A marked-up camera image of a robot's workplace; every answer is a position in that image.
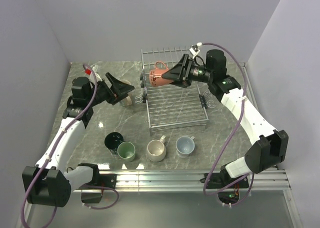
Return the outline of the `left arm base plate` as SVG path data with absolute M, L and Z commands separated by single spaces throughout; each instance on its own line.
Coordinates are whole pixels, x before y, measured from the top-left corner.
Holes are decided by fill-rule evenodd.
M 97 178 L 81 185 L 78 189 L 81 190 L 80 198 L 84 206 L 91 209 L 106 209 L 112 207 L 118 201 L 120 195 L 116 191 L 117 175 L 111 174 L 99 174 Z M 115 194 L 115 201 L 105 207 L 94 207 L 99 204 L 105 192 L 111 191 Z

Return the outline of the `beige speckled mug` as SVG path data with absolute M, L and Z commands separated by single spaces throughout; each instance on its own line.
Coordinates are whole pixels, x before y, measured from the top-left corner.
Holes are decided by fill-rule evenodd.
M 163 135 L 160 139 L 152 140 L 146 147 L 146 155 L 150 161 L 160 162 L 162 161 L 167 153 L 165 146 L 166 136 Z

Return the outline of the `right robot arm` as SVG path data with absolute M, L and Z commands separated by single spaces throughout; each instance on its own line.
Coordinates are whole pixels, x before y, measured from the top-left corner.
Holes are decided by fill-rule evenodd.
M 161 76 L 170 84 L 187 88 L 193 81 L 206 83 L 209 91 L 237 119 L 249 137 L 251 148 L 246 154 L 221 167 L 215 178 L 208 175 L 205 182 L 213 180 L 220 187 L 232 187 L 246 174 L 258 174 L 285 160 L 289 136 L 269 124 L 246 97 L 245 88 L 227 74 L 227 59 L 221 50 L 207 51 L 205 64 L 199 66 L 188 54 Z

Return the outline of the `aluminium rail frame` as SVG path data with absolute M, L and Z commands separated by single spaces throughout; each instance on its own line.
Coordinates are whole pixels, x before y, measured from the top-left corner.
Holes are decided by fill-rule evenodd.
M 106 76 L 104 78 L 101 78 L 98 75 L 98 73 L 92 72 L 90 75 L 87 74 L 86 77 L 94 80 L 104 80 L 108 86 L 111 85 L 110 81 L 107 79 Z M 120 103 L 117 103 L 113 106 L 114 106 L 114 111 L 112 112 L 112 116 L 123 114 L 125 108 L 130 107 L 130 106 L 124 107 Z M 197 190 L 199 189 L 200 186 L 204 185 L 203 183 L 200 182 L 200 180 L 204 178 L 205 173 L 209 173 L 209 175 L 211 175 L 212 173 L 220 172 L 220 170 L 209 172 L 207 170 L 188 170 L 188 169 L 178 170 L 178 169 L 168 169 L 168 168 L 148 170 L 149 162 L 150 162 L 149 159 L 146 159 L 144 161 L 139 161 L 136 169 L 121 170 L 119 172 L 108 171 L 104 164 L 98 164 L 98 163 L 94 163 L 94 164 L 98 165 L 100 174 L 114 173 L 117 175 L 115 188 L 119 188 L 121 190 L 133 189 L 138 192 L 139 191 L 190 192 L 190 191 Z M 67 164 L 66 164 L 66 167 L 63 168 L 63 171 L 66 173 L 67 173 Z M 249 183 L 251 182 L 251 179 L 253 179 L 253 185 L 250 193 L 253 190 L 262 190 L 262 191 L 282 190 L 285 201 L 286 201 L 286 205 L 288 208 L 288 213 L 290 215 L 293 226 L 302 227 L 301 219 L 299 217 L 297 208 L 295 204 L 290 201 L 291 187 L 289 184 L 288 177 L 284 170 L 278 169 L 278 164 L 258 174 L 250 173 L 246 175 L 248 176 Z

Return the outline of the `pink mug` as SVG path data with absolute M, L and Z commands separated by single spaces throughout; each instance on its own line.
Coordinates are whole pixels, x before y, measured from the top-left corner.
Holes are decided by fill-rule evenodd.
M 154 68 L 149 72 L 149 82 L 153 87 L 159 87 L 167 84 L 171 84 L 173 80 L 165 79 L 162 74 L 169 71 L 169 67 L 163 61 L 156 61 Z

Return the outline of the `light green cup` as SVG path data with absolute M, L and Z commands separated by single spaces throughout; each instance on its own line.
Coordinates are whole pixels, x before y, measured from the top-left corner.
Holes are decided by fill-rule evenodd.
M 123 142 L 117 148 L 118 156 L 127 162 L 134 160 L 136 148 L 131 142 Z

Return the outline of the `light blue mug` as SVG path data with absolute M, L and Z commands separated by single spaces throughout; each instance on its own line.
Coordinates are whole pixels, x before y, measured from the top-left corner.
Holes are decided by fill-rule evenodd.
M 181 158 L 188 157 L 191 153 L 193 153 L 195 149 L 195 137 L 188 137 L 182 136 L 177 139 L 175 146 L 176 146 L 176 153 Z

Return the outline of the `dark green mug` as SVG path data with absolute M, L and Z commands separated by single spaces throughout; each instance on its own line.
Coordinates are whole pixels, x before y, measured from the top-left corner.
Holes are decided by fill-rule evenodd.
M 124 137 L 118 132 L 109 133 L 104 139 L 104 144 L 112 155 L 118 155 L 118 147 L 123 142 Z

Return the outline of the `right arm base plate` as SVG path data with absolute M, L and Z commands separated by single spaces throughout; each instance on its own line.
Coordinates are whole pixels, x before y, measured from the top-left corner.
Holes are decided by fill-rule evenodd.
M 230 178 L 227 172 L 220 171 L 219 173 L 212 173 L 207 179 L 209 173 L 204 174 L 204 178 L 200 180 L 203 183 L 204 194 L 209 195 L 209 190 L 215 189 L 213 193 L 217 196 L 218 201 L 222 206 L 235 206 L 242 202 L 249 196 L 253 186 L 253 179 L 250 180 L 248 176 L 240 176 L 238 178 Z

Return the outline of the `cream tall mug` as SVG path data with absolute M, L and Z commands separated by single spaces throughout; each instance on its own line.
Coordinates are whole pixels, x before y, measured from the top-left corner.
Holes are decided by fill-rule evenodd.
M 120 81 L 123 82 L 123 83 L 126 83 L 128 85 L 131 85 L 131 83 L 128 80 L 120 80 Z M 120 104 L 122 106 L 124 106 L 124 107 L 131 106 L 133 104 L 131 93 L 129 93 L 128 96 L 125 99 L 121 100 Z

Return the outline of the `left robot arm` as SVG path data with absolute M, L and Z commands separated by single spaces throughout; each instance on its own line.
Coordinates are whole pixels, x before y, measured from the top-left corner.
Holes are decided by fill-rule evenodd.
M 74 190 L 85 185 L 95 189 L 100 185 L 100 171 L 96 164 L 81 163 L 68 173 L 63 168 L 85 133 L 94 114 L 93 107 L 104 101 L 115 105 L 134 90 L 134 86 L 110 73 L 105 76 L 110 86 L 104 80 L 88 77 L 73 79 L 72 95 L 67 101 L 55 138 L 36 165 L 27 166 L 22 173 L 28 203 L 64 207 Z

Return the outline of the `metal dish rack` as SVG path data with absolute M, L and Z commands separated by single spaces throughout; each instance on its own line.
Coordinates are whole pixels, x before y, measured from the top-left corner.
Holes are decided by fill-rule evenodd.
M 183 54 L 188 53 L 186 47 L 141 50 L 140 85 L 143 88 L 150 135 L 164 129 L 206 125 L 209 121 L 204 96 L 196 82 L 185 89 L 174 85 L 154 87 L 149 81 L 155 62 L 163 62 L 157 64 L 161 69 L 165 66 L 172 68 Z

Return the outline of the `left white hooks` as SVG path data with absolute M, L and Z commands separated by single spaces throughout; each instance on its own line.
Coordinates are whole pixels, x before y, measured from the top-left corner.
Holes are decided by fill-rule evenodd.
M 134 101 L 136 104 L 145 103 L 147 100 L 147 88 L 144 87 L 141 89 L 141 93 L 139 95 L 136 95 L 134 98 Z

